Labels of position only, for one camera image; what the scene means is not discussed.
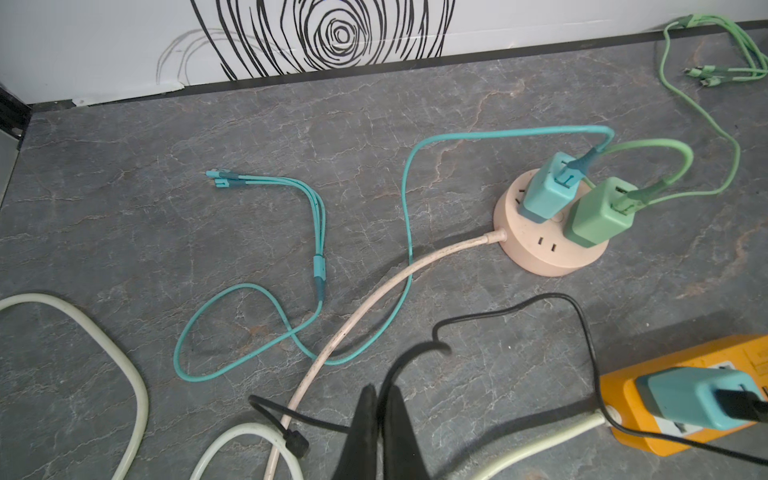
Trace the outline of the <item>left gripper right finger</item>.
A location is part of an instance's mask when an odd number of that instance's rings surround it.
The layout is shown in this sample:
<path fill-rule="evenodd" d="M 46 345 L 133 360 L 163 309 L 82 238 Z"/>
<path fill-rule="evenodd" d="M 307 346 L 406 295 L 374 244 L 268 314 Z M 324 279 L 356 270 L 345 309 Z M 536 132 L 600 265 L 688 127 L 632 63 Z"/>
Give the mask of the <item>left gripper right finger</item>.
<path fill-rule="evenodd" d="M 384 397 L 381 432 L 386 480 L 430 479 L 405 401 L 397 386 L 393 386 Z"/>

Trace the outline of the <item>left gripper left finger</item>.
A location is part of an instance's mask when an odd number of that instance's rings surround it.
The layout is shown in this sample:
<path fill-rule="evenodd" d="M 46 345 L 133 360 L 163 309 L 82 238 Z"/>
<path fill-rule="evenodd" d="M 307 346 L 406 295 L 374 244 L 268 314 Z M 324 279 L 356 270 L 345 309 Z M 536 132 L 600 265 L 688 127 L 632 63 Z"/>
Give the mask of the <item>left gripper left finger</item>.
<path fill-rule="evenodd" d="M 373 480 L 377 476 L 377 393 L 374 385 L 365 386 L 347 433 L 333 480 Z"/>

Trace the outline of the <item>round pink power strip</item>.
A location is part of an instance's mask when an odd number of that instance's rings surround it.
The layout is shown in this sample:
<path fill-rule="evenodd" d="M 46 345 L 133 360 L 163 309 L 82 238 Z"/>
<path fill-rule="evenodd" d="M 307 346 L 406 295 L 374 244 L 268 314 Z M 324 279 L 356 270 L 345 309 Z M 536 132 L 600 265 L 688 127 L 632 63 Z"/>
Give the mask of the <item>round pink power strip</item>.
<path fill-rule="evenodd" d="M 594 263 L 604 254 L 609 242 L 587 248 L 564 235 L 572 206 L 591 191 L 584 182 L 579 185 L 575 200 L 552 219 L 535 223 L 522 216 L 518 208 L 537 172 L 532 169 L 520 175 L 500 197 L 493 212 L 493 226 L 506 233 L 500 246 L 518 266 L 539 276 L 561 277 Z"/>

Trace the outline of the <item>teal plug adapter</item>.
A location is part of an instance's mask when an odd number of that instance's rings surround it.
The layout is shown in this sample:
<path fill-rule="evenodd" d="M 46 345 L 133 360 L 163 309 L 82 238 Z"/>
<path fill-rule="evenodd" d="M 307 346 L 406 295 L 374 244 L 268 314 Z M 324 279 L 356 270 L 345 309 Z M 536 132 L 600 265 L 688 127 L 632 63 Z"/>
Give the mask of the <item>teal plug adapter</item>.
<path fill-rule="evenodd" d="M 721 405 L 724 396 L 719 391 L 765 399 L 749 374 L 730 367 L 674 367 L 641 376 L 635 385 L 661 432 L 676 437 L 704 429 L 728 431 L 749 423 L 733 404 Z"/>
<path fill-rule="evenodd" d="M 531 179 L 519 213 L 535 223 L 550 220 L 574 200 L 585 176 L 583 161 L 557 152 Z"/>

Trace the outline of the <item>green plug adapter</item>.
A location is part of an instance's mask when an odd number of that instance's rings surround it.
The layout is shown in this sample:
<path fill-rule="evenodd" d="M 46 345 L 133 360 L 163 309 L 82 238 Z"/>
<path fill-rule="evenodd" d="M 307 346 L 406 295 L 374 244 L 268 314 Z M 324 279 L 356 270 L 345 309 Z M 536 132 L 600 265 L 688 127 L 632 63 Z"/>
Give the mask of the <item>green plug adapter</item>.
<path fill-rule="evenodd" d="M 579 198 L 570 210 L 565 237 L 584 248 L 592 248 L 632 227 L 635 213 L 614 205 L 637 187 L 610 177 Z"/>

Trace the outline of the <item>orange power strip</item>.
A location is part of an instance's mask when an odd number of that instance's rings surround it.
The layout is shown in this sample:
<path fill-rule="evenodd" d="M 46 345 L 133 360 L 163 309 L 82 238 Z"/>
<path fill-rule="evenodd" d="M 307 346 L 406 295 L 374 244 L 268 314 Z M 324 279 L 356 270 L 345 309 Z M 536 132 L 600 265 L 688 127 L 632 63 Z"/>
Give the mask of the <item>orange power strip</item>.
<path fill-rule="evenodd" d="M 728 417 L 716 390 L 767 399 L 767 337 L 732 335 L 605 374 L 600 382 L 623 427 L 712 442 L 752 425 Z"/>

